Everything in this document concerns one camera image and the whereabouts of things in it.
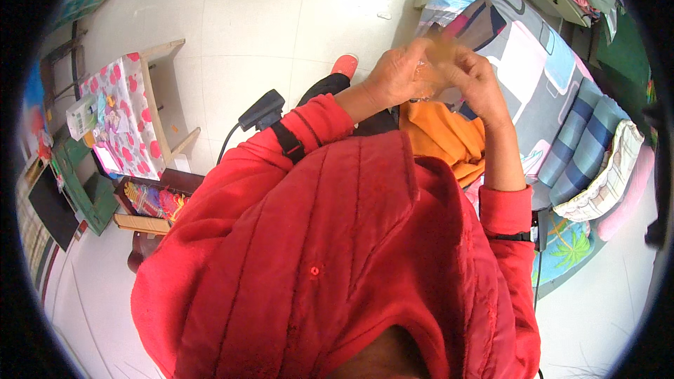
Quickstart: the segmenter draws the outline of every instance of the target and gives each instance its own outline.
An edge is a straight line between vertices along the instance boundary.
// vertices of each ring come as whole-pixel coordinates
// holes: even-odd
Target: left hand
[[[381,56],[375,69],[361,83],[375,108],[381,111],[422,97],[429,83],[415,80],[415,70],[433,44],[428,38],[416,38],[408,46],[389,50]]]

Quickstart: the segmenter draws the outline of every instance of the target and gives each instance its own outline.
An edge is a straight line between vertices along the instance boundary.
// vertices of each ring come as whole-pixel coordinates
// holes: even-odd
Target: red slipper
[[[358,67],[358,58],[353,54],[345,54],[340,56],[339,59],[335,62],[332,67],[333,73],[341,73],[347,75],[349,80],[353,79],[353,75],[356,73],[356,68]]]

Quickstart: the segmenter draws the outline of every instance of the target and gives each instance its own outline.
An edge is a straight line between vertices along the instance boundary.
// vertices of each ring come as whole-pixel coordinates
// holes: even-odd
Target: orange towel
[[[468,122],[434,101],[404,103],[400,129],[409,134],[415,155],[444,160],[462,188],[484,172],[484,125],[479,118]]]

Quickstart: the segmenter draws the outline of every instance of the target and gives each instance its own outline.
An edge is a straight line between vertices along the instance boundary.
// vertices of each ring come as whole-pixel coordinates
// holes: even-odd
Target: red jacket
[[[282,123],[307,156],[270,129],[227,151],[140,266],[131,313],[164,375],[323,377],[398,324],[434,378],[532,378],[533,244],[485,236],[528,231],[530,188],[482,188],[480,223],[405,133],[347,138],[331,96]]]

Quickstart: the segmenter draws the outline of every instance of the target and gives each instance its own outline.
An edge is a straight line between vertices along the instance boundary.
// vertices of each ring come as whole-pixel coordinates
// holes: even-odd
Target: right hand
[[[485,126],[511,123],[508,106],[491,63],[467,47],[452,48],[451,58],[438,65],[446,80],[459,88],[470,109]]]

